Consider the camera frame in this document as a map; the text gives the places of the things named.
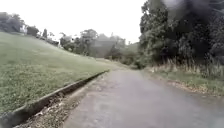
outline curb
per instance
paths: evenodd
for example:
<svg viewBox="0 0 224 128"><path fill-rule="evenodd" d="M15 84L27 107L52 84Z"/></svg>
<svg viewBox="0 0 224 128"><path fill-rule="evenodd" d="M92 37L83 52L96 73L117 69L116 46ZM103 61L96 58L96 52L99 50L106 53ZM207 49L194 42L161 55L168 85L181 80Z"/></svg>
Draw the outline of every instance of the curb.
<svg viewBox="0 0 224 128"><path fill-rule="evenodd" d="M51 102L51 99L59 96L60 94L69 94L80 87L84 86L91 80L95 79L96 77L106 73L108 71L104 71L101 73L98 73L96 75L93 75L87 79L77 81L73 84L67 85L63 88L60 88L53 93L50 93L34 102L28 105L24 105L13 112L9 112L3 116L0 117L0 128L12 128L14 126L17 126L21 123L24 123L27 119L32 117L33 115L40 112L45 106L49 105Z"/></svg>

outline paved path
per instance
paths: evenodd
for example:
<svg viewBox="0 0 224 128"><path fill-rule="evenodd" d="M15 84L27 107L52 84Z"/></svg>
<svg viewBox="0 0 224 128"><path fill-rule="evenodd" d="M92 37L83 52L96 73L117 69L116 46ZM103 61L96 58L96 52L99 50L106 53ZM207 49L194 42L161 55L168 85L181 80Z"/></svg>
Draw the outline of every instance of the paved path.
<svg viewBox="0 0 224 128"><path fill-rule="evenodd" d="M224 128L221 100L113 71L71 112L64 128Z"/></svg>

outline roadside weeds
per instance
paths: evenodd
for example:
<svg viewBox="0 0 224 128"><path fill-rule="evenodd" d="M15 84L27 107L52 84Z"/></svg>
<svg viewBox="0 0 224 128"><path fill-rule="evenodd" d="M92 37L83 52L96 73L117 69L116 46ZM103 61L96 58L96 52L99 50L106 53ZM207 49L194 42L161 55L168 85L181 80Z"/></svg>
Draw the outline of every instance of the roadside weeds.
<svg viewBox="0 0 224 128"><path fill-rule="evenodd" d="M208 79L194 73L188 73L181 70L164 70L153 69L147 67L143 72L149 73L150 76L156 79L164 80L169 85L177 88L212 96L224 96L223 81L220 79Z"/></svg>

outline grass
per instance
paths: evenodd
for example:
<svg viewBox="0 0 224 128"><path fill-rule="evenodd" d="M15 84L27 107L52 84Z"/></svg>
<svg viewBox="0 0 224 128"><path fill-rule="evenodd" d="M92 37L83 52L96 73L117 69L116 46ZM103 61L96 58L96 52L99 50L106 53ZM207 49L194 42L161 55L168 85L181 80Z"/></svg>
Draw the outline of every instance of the grass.
<svg viewBox="0 0 224 128"><path fill-rule="evenodd" d="M113 66L32 37L0 33L0 113Z"/></svg>
<svg viewBox="0 0 224 128"><path fill-rule="evenodd" d="M207 93L215 96L224 95L223 80L219 78L203 77L201 73L190 70L186 71L180 67L176 67L175 70L167 70L164 67L157 68L153 72L155 75L162 76L167 80L182 83L194 92Z"/></svg>

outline sky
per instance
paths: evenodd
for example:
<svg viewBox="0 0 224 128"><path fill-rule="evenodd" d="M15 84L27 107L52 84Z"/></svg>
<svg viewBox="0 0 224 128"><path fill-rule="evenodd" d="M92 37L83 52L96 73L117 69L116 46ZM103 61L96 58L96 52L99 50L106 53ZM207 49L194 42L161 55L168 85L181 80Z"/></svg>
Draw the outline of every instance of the sky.
<svg viewBox="0 0 224 128"><path fill-rule="evenodd" d="M18 13L28 25L53 33L79 34L85 29L132 43L140 36L141 6L146 0L2 0L0 11Z"/></svg>

